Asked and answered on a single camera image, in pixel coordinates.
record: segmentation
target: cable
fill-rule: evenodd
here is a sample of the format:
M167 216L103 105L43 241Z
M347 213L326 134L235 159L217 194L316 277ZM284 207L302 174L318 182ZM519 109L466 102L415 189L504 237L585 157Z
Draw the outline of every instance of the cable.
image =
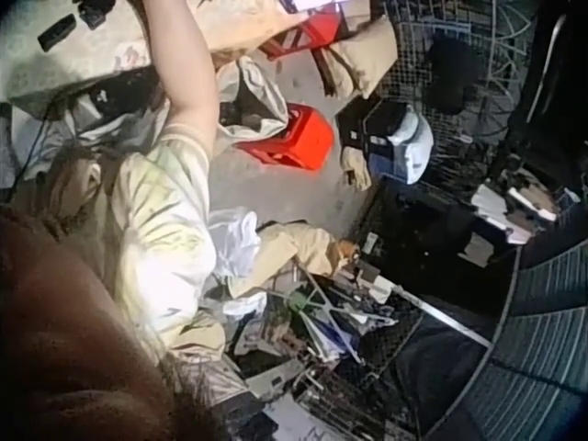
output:
M45 125L47 123L47 119L49 118L49 115L50 115L50 112L51 112L53 106L55 106L57 104L57 97L58 96L59 95L54 96L51 99L51 101L49 102L49 104L47 105L47 108L45 109L45 113L43 114L43 121L40 123L39 131L37 132L37 136L35 136L35 141L33 141L32 145L30 146L30 150L28 151L27 159L25 160L25 163L20 168L20 171L18 172L18 174L15 176L15 181L12 184L12 186L10 187L10 190L8 191L7 203L12 202L12 199L14 198L14 196L17 192L17 186L18 186L18 184L20 184L20 181L23 179L25 173L28 170L28 167L30 166L30 163L33 159L33 153L36 150L35 146L37 145L37 142L39 142L40 136L42 135L43 131L45 130Z

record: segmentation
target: sleeve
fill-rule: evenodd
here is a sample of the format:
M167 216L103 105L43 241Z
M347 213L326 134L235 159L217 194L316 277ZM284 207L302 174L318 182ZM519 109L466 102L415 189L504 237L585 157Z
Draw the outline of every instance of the sleeve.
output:
M124 161L111 199L122 236L115 299L166 348L194 317L216 263L208 173L198 134L168 126L147 156Z

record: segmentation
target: person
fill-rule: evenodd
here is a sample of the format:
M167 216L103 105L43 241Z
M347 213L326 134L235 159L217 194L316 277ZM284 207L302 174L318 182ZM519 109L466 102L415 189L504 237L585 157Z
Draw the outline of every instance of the person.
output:
M103 155L69 152L41 208L0 209L0 414L13 439L227 438L204 380L188 387L170 358L198 328L186 325L215 263L215 72L186 0L140 7L171 104L153 149L106 168Z

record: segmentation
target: metal rack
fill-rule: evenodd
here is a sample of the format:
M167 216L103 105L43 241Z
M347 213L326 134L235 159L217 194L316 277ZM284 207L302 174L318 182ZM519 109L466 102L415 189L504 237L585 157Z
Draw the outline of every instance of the metal rack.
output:
M537 6L526 0L383 4L396 30L399 58L380 83L379 94L413 104L427 118L435 138L431 162L417 186L446 203L469 203L489 172L518 102ZM432 80L426 54L439 34L466 41L485 72L475 84L475 99L456 116L424 103L424 90Z

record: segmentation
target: white plastic bag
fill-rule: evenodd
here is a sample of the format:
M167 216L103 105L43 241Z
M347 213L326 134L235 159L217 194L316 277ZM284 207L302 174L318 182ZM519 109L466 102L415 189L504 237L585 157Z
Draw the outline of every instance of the white plastic bag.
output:
M245 207L219 209L209 217L209 232L217 249L213 273L219 277L247 277L253 271L261 239L255 232L257 215Z
M242 124L220 126L232 142L271 138L288 125L288 107L277 84L249 57L222 66L217 73L221 103L238 102Z
M267 293L259 291L250 297L241 297L236 300L227 300L222 304L222 313L234 320L241 320L245 315L255 311L261 314L267 305Z

